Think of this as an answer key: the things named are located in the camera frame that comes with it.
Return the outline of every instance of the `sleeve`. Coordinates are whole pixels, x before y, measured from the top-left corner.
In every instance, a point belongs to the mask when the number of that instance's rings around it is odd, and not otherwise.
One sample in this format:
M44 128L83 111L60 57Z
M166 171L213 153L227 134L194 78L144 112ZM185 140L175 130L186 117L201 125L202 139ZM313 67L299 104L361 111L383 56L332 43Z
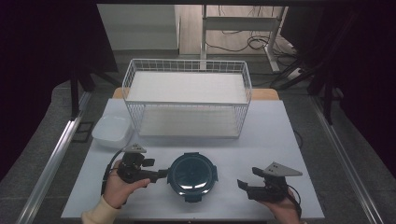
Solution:
M112 224L120 209L115 209L108 205L103 196L99 203L90 211L81 214L84 224Z

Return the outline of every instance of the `white wire basket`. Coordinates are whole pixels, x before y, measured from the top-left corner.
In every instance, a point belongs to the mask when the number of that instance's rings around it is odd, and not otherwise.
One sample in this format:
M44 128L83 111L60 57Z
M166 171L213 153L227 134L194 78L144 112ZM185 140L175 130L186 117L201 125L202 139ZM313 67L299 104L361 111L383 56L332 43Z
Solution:
M122 95L140 136L238 138L251 83L245 62L133 59Z

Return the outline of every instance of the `wire mesh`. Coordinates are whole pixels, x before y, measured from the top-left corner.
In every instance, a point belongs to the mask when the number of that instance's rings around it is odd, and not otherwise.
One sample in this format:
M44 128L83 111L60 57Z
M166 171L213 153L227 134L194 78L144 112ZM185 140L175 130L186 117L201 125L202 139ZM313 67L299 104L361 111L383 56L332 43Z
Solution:
M137 72L199 73L203 74L202 77L204 74L240 75L243 80L242 91L245 100L242 104L133 101L128 96ZM206 83L206 85L221 85L221 83ZM251 83L247 64L242 61L133 59L122 83L122 95L140 135L235 138L239 137L248 112Z

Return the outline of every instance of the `container lid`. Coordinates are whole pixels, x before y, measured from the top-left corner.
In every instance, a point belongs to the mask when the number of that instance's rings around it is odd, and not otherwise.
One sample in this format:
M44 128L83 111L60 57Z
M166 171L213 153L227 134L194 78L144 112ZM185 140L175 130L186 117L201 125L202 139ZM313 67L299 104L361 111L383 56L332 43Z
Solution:
M184 153L172 163L168 173L168 183L188 203L200 202L216 181L216 166L198 152Z
M111 142L125 138L131 126L131 119L120 115L105 115L99 119L92 131L92 137Z

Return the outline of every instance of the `wall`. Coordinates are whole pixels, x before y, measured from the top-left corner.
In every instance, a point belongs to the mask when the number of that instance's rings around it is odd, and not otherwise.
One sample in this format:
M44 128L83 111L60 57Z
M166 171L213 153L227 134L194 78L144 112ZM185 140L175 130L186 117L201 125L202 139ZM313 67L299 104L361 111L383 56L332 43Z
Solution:
M97 5L113 50L178 49L173 5Z

